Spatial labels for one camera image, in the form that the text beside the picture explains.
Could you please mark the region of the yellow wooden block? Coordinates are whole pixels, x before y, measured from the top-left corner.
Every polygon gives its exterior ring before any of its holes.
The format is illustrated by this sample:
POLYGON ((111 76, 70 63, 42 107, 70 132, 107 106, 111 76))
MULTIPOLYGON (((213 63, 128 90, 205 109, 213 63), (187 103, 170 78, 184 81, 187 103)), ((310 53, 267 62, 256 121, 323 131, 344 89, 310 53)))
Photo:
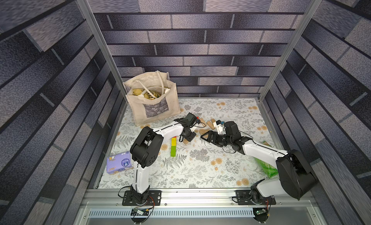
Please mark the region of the yellow wooden block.
POLYGON ((172 147, 176 147, 176 141, 177 141, 176 137, 173 137, 173 138, 171 139, 171 146, 172 146, 172 147))

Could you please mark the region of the green wooden block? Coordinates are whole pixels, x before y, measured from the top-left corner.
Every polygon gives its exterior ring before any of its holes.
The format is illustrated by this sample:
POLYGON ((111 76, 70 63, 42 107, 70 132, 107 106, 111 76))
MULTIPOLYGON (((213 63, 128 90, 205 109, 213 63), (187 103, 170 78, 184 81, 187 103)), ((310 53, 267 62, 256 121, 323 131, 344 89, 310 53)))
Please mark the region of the green wooden block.
POLYGON ((176 157, 176 146, 171 146, 171 157, 176 157))

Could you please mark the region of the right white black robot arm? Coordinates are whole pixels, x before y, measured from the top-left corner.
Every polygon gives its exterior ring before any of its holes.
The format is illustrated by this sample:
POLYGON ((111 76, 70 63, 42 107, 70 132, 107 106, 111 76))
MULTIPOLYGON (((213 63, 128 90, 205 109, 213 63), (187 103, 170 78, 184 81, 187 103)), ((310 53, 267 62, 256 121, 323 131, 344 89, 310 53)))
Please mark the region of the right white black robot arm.
POLYGON ((278 171, 277 178, 263 179, 250 187, 247 199, 256 205, 262 204, 268 197, 284 194, 300 200, 318 183, 311 165, 298 150, 278 150, 256 143, 251 137, 241 136, 241 133, 220 135, 208 131, 201 139, 220 148, 229 145, 235 152, 257 158, 278 171))

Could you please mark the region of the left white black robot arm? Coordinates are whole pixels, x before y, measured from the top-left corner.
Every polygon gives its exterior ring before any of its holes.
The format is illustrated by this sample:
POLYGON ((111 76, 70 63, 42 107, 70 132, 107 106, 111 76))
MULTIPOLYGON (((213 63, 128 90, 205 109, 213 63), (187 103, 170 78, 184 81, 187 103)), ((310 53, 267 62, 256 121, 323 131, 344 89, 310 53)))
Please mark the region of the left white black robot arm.
POLYGON ((191 142, 196 136, 194 130, 199 124, 201 124, 200 119, 189 113, 186 117, 175 119, 163 127, 146 126, 141 130, 130 149, 134 166, 134 182, 130 192, 139 203, 148 198, 149 167, 156 161, 163 143, 174 137, 180 137, 180 141, 185 139, 191 142))

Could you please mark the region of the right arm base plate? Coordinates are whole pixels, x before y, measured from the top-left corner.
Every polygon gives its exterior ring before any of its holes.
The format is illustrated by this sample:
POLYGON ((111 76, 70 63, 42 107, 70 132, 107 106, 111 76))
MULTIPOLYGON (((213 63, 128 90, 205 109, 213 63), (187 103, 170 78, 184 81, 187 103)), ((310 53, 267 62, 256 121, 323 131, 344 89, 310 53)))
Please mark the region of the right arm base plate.
POLYGON ((276 205, 274 196, 264 198, 257 191, 253 190, 236 190, 235 196, 232 197, 232 201, 238 205, 256 205, 256 206, 269 206, 276 205))

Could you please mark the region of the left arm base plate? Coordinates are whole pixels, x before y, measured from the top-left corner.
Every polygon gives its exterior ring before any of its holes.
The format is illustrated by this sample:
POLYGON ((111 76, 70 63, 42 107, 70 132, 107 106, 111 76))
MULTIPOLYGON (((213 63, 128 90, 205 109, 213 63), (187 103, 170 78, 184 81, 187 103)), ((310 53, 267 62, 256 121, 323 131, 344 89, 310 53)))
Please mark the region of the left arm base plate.
POLYGON ((160 206, 162 198, 162 191, 149 190, 143 194, 138 194, 136 191, 126 191, 122 199, 122 206, 160 206))

